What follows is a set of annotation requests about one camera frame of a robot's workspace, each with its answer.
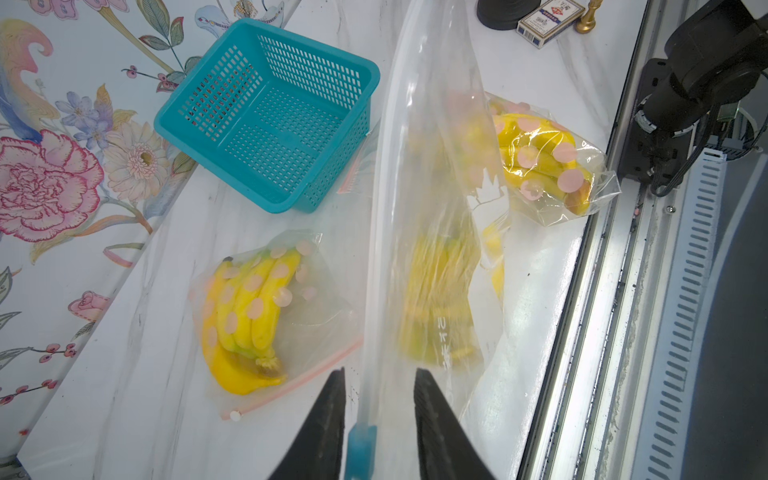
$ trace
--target bunch of bananas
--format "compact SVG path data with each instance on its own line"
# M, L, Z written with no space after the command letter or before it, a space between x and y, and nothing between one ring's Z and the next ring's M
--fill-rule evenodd
M468 292L480 247L473 230L457 230L416 241L399 339L413 359L446 369L479 359Z
M237 266L227 257L208 280L203 355L228 392L246 395L285 380L272 341L280 309L293 298L286 287L300 268L302 254L311 251L304 241L296 248L262 250Z
M528 200L544 194L579 216L589 210L594 175L577 161L573 134L530 114L494 116L507 182Z

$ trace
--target clear plastic bag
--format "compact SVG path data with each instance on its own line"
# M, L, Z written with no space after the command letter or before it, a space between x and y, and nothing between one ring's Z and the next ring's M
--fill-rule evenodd
M193 280L195 328L222 418L237 420L294 390L362 342L318 251L320 239L289 230Z
M509 201L465 4L414 0L382 116L346 478L416 478L416 368L457 415L502 334Z
M512 205L540 224L592 215L618 195L605 154L540 108L486 93Z
M373 175L376 172L376 145L379 143L379 124L370 133L355 153L344 175L344 181L336 191L338 194L358 194L371 197Z

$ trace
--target pink rose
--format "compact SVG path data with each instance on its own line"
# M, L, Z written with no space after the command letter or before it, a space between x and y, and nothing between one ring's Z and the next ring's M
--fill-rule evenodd
M69 311L86 319L97 322L109 306L109 299L91 291L83 293L83 297L69 304Z
M0 138L0 231L28 242L79 227L99 203L104 171L94 155L65 135L42 141Z

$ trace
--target plastic basket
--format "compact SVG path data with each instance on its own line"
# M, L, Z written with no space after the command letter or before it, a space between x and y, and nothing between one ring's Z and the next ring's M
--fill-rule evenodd
M264 210L311 212L369 130L379 69L256 20L236 22L155 130Z

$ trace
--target white marble countertop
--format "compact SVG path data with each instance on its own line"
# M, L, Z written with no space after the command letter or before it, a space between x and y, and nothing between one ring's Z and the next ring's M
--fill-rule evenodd
M375 61L385 84L407 0L337 1L303 0L287 29ZM468 0L469 23L485 89L547 108L558 122L605 149L644 2L605 2L593 32L566 31L541 50L514 31L483 27L474 4ZM383 91L373 98L373 118L380 115ZM362 218L359 232L367 236L369 202L330 194L314 216L274 216L197 168L22 448L19 458L30 476L267 477L325 376L240 422L221 420L206 395L210 374L186 311L190 279L213 258L258 247L289 227L323 222L336 208ZM507 240L515 248L507 249L505 335L468 413L468 433L497 478L516 475L584 222L543 228L514 219ZM336 245L324 252L329 264L342 253L367 251L367 242L329 244ZM362 309L365 272L339 275L344 295ZM358 354L344 365L349 428Z

